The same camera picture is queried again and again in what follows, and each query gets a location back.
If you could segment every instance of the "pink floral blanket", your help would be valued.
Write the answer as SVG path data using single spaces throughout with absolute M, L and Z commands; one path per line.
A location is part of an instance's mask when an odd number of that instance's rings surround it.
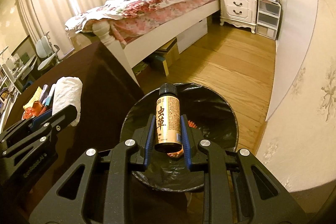
M 150 12 L 141 17 L 109 20 L 111 31 L 121 44 L 127 45 L 137 37 L 210 1 L 212 0 L 188 0 Z
M 101 19 L 122 20 L 139 18 L 186 0 L 108 0 L 104 6 L 96 7 L 70 18 L 65 23 L 69 37 L 79 32 L 92 32 L 92 24 Z

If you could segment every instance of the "white bed frame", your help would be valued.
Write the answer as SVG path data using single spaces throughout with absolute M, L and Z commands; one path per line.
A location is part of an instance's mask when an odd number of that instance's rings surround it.
M 121 46 L 118 40 L 109 34 L 110 24 L 107 21 L 94 23 L 92 29 L 93 33 L 99 37 L 100 41 L 124 66 L 134 81 L 137 82 L 137 79 L 132 71 L 132 68 L 136 64 L 144 60 L 144 58 L 149 56 L 169 40 L 173 39 L 178 34 L 187 30 L 209 15 L 217 12 L 220 8 L 221 5 L 219 0 L 212 1 L 160 25 L 149 33 L 134 40 L 125 48 Z

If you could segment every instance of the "black bottle cap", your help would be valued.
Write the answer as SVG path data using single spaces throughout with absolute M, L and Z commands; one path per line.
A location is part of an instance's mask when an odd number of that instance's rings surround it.
M 160 87 L 160 91 L 159 91 L 159 96 L 161 96 L 164 93 L 172 93 L 175 96 L 177 96 L 177 88 L 171 84 L 171 83 L 164 83 L 161 87 Z

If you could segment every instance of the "bottle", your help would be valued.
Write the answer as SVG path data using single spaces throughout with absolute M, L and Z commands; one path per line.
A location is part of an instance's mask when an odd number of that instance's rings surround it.
M 155 150 L 175 153 L 182 149 L 180 101 L 173 84 L 165 83 L 160 87 L 156 101 L 156 129 Z

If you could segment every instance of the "dark brown table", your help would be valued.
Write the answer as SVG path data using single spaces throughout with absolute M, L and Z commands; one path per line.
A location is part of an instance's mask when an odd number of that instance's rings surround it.
M 21 119 L 22 106 L 30 100 L 38 86 L 51 86 L 64 76 L 78 77 L 83 82 L 80 121 L 76 127 L 67 127 L 58 134 L 58 159 L 22 202 L 26 215 L 86 149 L 103 151 L 119 143 L 124 118 L 143 97 L 141 88 L 111 52 L 101 42 L 95 42 L 63 60 L 29 86 L 14 103 L 5 129 Z M 135 179 L 132 181 L 133 192 L 139 196 L 133 201 L 136 223 L 148 223 L 149 220 L 168 223 L 167 218 L 174 223 L 186 223 L 186 198 L 183 193 L 155 192 Z

